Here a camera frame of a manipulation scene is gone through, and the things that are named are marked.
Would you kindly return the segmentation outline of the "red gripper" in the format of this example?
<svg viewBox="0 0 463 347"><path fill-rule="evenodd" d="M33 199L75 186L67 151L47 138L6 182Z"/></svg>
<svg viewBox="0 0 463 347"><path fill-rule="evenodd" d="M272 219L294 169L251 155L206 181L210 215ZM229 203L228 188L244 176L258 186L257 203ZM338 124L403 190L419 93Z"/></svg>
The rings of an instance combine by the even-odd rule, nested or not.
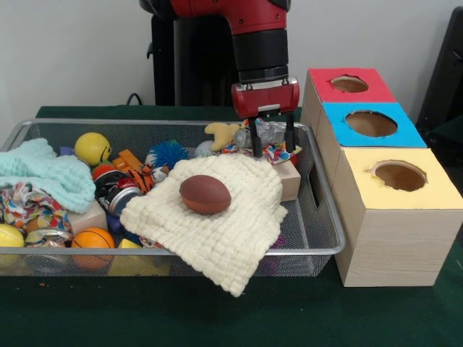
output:
<svg viewBox="0 0 463 347"><path fill-rule="evenodd" d="M262 157L261 140L257 133L256 117L260 113L267 114L277 110L286 113L285 143L286 151L295 150L294 110L300 100L300 85L296 77L287 77L270 82L249 84L236 83L231 87L231 98L234 110L241 119L247 119L249 124L252 154L254 158Z"/></svg>

